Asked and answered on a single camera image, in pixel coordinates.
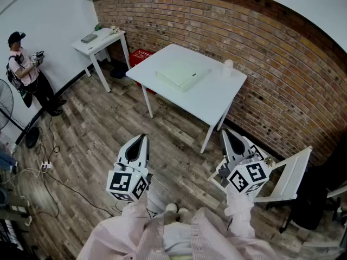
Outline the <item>person's right forearm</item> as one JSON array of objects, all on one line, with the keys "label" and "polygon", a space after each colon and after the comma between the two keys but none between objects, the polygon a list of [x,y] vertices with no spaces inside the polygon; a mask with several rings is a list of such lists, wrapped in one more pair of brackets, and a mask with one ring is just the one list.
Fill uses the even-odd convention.
[{"label": "person's right forearm", "polygon": [[227,191],[227,208],[224,213],[232,219],[228,231],[238,238],[255,238],[255,231],[250,224],[250,211],[254,206],[246,194],[239,193],[229,184]]}]

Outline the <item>white square table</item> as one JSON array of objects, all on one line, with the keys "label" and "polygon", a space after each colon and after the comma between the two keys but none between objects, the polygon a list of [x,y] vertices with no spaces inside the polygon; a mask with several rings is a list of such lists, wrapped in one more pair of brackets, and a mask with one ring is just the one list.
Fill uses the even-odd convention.
[{"label": "white square table", "polygon": [[[174,60],[200,60],[212,68],[212,72],[185,93],[157,79],[156,69]],[[246,75],[233,70],[231,77],[222,75],[223,63],[188,48],[170,44],[131,68],[126,76],[142,86],[146,105],[150,107],[147,89],[194,115],[209,125],[201,153],[207,146],[214,129],[219,130],[231,104],[246,80]]]}]

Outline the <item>pale green cloth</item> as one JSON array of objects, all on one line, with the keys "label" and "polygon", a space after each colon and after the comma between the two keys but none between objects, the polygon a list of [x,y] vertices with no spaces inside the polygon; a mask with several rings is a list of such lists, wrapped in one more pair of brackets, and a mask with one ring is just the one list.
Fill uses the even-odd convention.
[{"label": "pale green cloth", "polygon": [[212,68],[200,60],[174,60],[157,68],[156,77],[185,93],[211,72]]}]

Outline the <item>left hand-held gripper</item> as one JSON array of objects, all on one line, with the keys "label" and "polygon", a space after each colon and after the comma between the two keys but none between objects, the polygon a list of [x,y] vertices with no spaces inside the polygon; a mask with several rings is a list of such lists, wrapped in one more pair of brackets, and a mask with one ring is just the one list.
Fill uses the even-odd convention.
[{"label": "left hand-held gripper", "polygon": [[[138,202],[149,189],[153,174],[146,168],[149,160],[149,139],[146,134],[138,135],[121,147],[113,171],[109,171],[106,191],[116,200]],[[136,164],[131,167],[124,164]]]}]

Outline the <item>person's white undershirt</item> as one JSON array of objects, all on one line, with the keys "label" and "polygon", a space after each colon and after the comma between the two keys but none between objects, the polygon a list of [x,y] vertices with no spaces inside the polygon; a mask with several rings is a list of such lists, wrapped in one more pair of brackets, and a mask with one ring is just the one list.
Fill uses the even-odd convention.
[{"label": "person's white undershirt", "polygon": [[163,246],[169,257],[192,257],[191,225],[179,222],[165,225]]}]

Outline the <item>person's left forearm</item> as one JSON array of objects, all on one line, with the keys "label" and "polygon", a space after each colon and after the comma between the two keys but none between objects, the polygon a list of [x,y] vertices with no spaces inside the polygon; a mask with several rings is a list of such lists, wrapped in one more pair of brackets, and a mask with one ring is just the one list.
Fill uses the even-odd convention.
[{"label": "person's left forearm", "polygon": [[145,190],[137,202],[130,202],[123,207],[121,217],[131,224],[145,225],[150,220],[147,217],[147,206],[148,198]]}]

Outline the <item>black standing fan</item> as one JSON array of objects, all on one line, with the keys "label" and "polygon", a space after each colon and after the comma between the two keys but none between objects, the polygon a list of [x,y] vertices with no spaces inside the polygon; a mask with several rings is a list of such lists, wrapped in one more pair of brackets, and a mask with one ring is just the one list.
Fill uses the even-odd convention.
[{"label": "black standing fan", "polygon": [[25,145],[27,148],[33,148],[38,141],[40,131],[31,124],[25,128],[22,127],[13,117],[14,98],[10,86],[0,79],[0,130],[2,130],[9,122],[21,131],[21,138],[25,137]]}]

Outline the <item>person's beige trousers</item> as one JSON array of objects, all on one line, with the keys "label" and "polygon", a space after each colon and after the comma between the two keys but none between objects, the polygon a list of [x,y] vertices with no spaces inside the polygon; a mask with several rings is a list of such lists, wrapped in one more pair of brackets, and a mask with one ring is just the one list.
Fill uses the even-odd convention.
[{"label": "person's beige trousers", "polygon": [[164,217],[164,225],[169,225],[175,222],[183,223],[183,224],[191,224],[192,213],[187,215],[179,215],[178,213],[173,213],[171,211],[165,211],[163,214]]}]

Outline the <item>pale artificial flower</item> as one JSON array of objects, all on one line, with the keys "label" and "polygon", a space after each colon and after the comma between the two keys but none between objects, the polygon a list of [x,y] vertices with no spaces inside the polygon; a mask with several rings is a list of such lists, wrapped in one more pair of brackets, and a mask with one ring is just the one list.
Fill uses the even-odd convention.
[{"label": "pale artificial flower", "polygon": [[121,34],[121,30],[119,29],[119,27],[116,27],[115,25],[112,25],[110,28],[106,28],[105,32],[107,34],[105,35],[103,40],[107,39],[108,37],[114,37]]}]

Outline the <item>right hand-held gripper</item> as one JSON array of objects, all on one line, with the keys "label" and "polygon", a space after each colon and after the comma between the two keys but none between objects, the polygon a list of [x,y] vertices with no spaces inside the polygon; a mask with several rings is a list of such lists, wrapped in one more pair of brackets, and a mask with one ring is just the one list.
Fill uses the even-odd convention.
[{"label": "right hand-held gripper", "polygon": [[241,194],[250,194],[260,189],[269,180],[270,169],[265,163],[266,154],[255,145],[249,145],[243,136],[231,129],[220,133],[223,156],[227,161],[217,172],[223,188],[231,185]]}]

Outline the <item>white side table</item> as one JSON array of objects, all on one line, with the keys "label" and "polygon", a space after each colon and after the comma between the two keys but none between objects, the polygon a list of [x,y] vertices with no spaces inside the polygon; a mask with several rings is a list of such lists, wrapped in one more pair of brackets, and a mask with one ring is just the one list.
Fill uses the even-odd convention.
[{"label": "white side table", "polygon": [[111,28],[101,28],[100,30],[95,31],[93,33],[93,34],[96,34],[97,37],[91,40],[89,43],[83,43],[79,40],[72,44],[72,47],[75,50],[82,53],[86,57],[89,57],[102,85],[104,86],[105,90],[108,93],[111,91],[111,89],[104,77],[104,74],[98,64],[98,61],[95,55],[99,53],[100,51],[104,51],[106,53],[106,58],[108,62],[110,62],[111,58],[107,51],[107,47],[116,41],[120,41],[127,67],[128,69],[131,69],[130,62],[129,62],[129,52],[128,52],[128,47],[127,47],[127,43],[125,39],[125,31],[120,30],[116,34],[110,34],[110,32],[111,32]]}]

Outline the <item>small white low table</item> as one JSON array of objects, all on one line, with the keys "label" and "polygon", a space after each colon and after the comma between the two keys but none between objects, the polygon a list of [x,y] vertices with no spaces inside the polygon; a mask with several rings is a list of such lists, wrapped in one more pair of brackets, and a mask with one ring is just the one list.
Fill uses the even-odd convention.
[{"label": "small white low table", "polygon": [[226,181],[226,177],[222,177],[219,173],[220,169],[224,169],[225,167],[227,167],[227,161],[226,159],[223,159],[215,168],[214,173],[207,179],[207,181],[213,183],[224,193],[227,193],[226,186],[228,185],[228,183]]}]

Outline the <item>white cabinet with openings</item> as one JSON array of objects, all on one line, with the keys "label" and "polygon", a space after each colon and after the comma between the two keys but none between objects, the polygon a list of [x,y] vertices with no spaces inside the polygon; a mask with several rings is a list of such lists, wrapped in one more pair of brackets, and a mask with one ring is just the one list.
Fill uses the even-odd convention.
[{"label": "white cabinet with openings", "polygon": [[267,197],[254,197],[252,201],[254,203],[269,203],[295,200],[311,152],[312,146],[308,146],[299,153],[274,164],[271,173],[278,168],[283,168],[283,171],[272,193]]}]

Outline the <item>red box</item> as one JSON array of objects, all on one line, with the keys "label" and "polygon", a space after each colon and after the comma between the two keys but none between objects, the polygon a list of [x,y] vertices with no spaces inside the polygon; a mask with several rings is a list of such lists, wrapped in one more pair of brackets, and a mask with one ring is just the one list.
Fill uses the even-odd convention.
[{"label": "red box", "polygon": [[153,55],[152,52],[144,50],[144,49],[137,49],[133,53],[129,54],[129,64],[130,67],[133,68],[136,65],[140,64],[144,60],[146,60],[148,57]]}]

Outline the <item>dark bag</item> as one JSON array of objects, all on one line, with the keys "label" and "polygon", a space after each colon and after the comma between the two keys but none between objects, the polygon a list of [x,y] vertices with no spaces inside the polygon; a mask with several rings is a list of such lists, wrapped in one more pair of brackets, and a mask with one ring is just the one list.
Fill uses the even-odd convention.
[{"label": "dark bag", "polygon": [[110,77],[115,79],[122,79],[126,76],[127,69],[124,68],[113,68],[110,71]]}]

